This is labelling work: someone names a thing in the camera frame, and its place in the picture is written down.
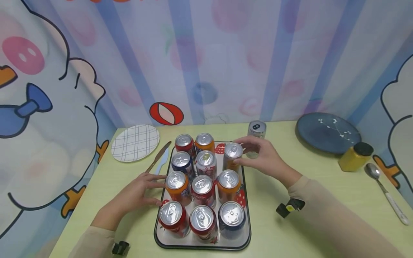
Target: orange soda can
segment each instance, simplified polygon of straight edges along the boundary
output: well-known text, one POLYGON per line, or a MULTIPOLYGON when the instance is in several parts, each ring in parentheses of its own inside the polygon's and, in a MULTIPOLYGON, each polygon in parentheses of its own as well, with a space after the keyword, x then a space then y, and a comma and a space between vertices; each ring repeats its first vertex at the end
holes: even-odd
POLYGON ((234 170, 224 170, 218 176, 218 198, 221 204, 234 201, 241 187, 240 177, 234 170))
POLYGON ((173 201, 187 206, 192 202, 191 187, 188 177, 181 171, 170 173, 165 180, 166 190, 173 201))
POLYGON ((210 151, 215 154, 215 141, 209 133, 200 133, 195 140, 197 153, 201 151, 210 151))
POLYGON ((234 160, 242 158, 242 146, 236 142, 231 142, 225 145, 224 150, 224 162, 222 164, 222 170, 231 169, 238 172, 240 165, 235 164, 234 160))

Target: tray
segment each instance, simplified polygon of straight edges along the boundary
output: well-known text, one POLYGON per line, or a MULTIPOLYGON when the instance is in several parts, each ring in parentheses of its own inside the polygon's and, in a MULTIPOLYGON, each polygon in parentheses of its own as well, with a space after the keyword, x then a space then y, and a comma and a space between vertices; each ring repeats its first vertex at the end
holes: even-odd
MULTIPOLYGON (((223 165, 223 154, 218 154, 217 150, 219 153, 223 153, 223 147, 225 146, 226 143, 230 143, 229 141, 227 142, 215 142, 215 150, 216 150, 216 163, 217 163, 217 174, 219 175, 222 172, 222 165, 223 165)), ((176 149, 172 149, 172 154, 171 158, 169 159, 169 167, 168 167, 168 172, 166 174, 169 174, 170 171, 173 171, 173 168, 171 166, 171 159, 172 156, 177 153, 176 149)), ((249 242, 251 241, 251 224, 249 221, 249 209, 248 209, 248 198, 247 198, 247 187, 245 185, 245 180, 244 180, 244 167, 240 166, 238 175, 240 176, 241 180, 241 190, 240 194, 244 195, 241 197, 245 197, 245 203, 243 201, 244 205, 244 211, 246 215, 246 220, 245 220, 245 225, 243 227, 243 232, 241 236, 236 239, 236 240, 228 240, 223 237, 221 237, 221 234, 218 233, 218 238, 216 242, 211 243, 211 244, 204 244, 198 241, 197 236, 190 231, 187 236, 184 238, 178 239, 173 237, 171 234, 169 234, 168 230, 165 230, 162 225, 158 222, 159 219, 159 210, 158 210, 158 216, 156 218, 155 222, 155 229, 154 229, 154 237, 156 243, 162 247, 162 248, 170 248, 170 249, 206 249, 206 250, 227 250, 227 251, 239 251, 244 249, 245 247, 248 246, 249 242)), ((215 214, 218 215, 218 210, 221 206, 220 201, 218 200, 218 190, 217 187, 215 186, 215 193, 217 196, 216 199, 216 206, 214 208, 215 214)), ((169 193, 164 189, 162 192, 162 198, 161 201, 163 202, 164 200, 170 200, 171 197, 169 193)), ((195 208, 195 203, 192 202, 188 206, 185 207, 188 216, 192 212, 192 210, 195 208)))

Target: can lid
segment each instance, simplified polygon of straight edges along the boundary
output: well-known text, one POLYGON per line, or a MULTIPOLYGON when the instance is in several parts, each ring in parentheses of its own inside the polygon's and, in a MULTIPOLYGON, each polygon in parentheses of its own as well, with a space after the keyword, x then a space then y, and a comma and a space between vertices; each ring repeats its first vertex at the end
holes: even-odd
POLYGON ((228 201, 220 208, 221 220, 230 227, 239 226, 243 222, 244 216, 244 209, 237 202, 228 201))
POLYGON ((182 205, 177 201, 165 203, 159 210, 159 218, 162 223, 171 226, 179 221, 182 217, 182 205))
POLYGON ((200 133, 197 136, 197 143, 202 146, 206 146, 213 141, 212 136, 209 133, 200 133))
POLYGON ((218 182, 225 188, 232 189, 238 185, 240 177, 237 172, 231 169, 227 169, 221 172, 218 176, 218 182))
POLYGON ((354 151, 361 156, 370 156, 374 151, 373 147, 365 142, 358 142, 353 148, 354 151))
POLYGON ((199 175, 192 181, 192 189, 197 194, 206 194, 211 191, 213 186, 212 179, 207 175, 199 175))
POLYGON ((191 157, 185 151, 179 151, 172 157, 172 165, 175 167, 185 167, 190 162, 191 157))
POLYGON ((211 151, 201 151, 197 156, 197 163, 209 166, 215 161, 215 155, 211 151))
POLYGON ((267 125, 261 120, 254 120, 249 123, 249 129, 257 133, 263 133, 267 130, 267 125))
POLYGON ((178 137, 175 139, 175 144, 178 145, 179 147, 185 147, 188 146, 192 141, 192 137, 190 135, 182 134, 178 135, 178 137))
POLYGON ((179 189, 185 184, 185 181, 186 177, 184 173, 174 171, 166 177, 166 187, 169 189, 179 189))
POLYGON ((214 213, 210 207, 199 205, 195 207, 190 215, 191 225, 199 231, 208 230, 214 222, 214 213))
POLYGON ((231 142, 225 145, 225 154, 231 158, 239 158, 242 156, 242 146, 239 143, 231 142))

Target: left hand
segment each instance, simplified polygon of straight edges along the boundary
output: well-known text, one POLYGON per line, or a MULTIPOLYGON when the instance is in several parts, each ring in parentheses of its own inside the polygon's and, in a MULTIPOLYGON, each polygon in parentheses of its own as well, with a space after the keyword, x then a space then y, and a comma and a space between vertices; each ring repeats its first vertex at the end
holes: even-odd
POLYGON ((165 179, 166 175, 142 173, 132 180, 111 200, 111 204, 124 214, 139 209, 145 205, 161 206, 162 202, 156 198, 145 197, 146 189, 164 188, 165 184, 153 180, 165 179))

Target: cartoon print backdrop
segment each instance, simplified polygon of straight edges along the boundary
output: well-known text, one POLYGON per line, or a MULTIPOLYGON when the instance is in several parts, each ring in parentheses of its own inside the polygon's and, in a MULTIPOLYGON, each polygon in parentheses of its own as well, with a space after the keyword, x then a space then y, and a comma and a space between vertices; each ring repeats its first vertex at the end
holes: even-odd
POLYGON ((387 144, 406 114, 392 114, 394 100, 382 101, 381 92, 413 53, 412 7, 409 0, 3 1, 0 117, 13 126, 0 125, 0 249, 47 257, 106 140, 116 127, 142 123, 330 112, 360 128, 408 196, 406 158, 396 157, 407 142, 387 144))

